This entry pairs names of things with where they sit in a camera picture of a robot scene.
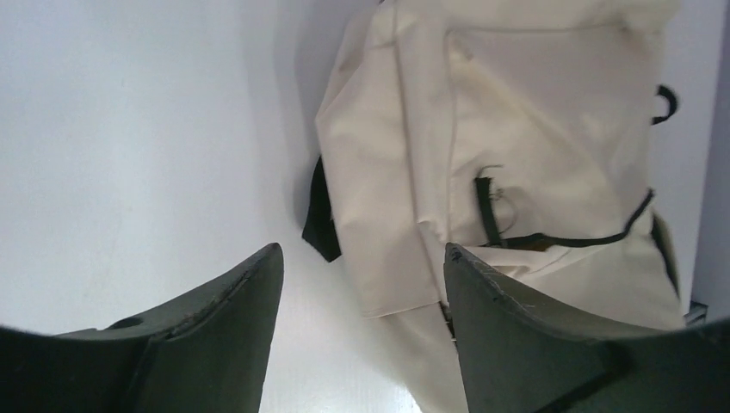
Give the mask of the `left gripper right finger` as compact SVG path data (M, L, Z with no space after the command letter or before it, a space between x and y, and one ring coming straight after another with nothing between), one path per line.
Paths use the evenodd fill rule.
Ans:
M726 412L729 323L661 331L572 307L460 245L444 275L472 412Z

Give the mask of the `beige canvas student bag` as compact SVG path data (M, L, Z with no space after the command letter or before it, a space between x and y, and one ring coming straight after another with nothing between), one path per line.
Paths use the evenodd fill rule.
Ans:
M343 260L423 412L464 412L457 243L566 304L684 326L653 239L650 133L676 1L385 1L348 23L315 118L304 239Z

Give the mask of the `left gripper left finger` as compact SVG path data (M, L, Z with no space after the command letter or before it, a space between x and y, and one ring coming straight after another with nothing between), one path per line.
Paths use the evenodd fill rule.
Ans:
M280 245L104 330L1 330L4 412L256 412L284 275Z

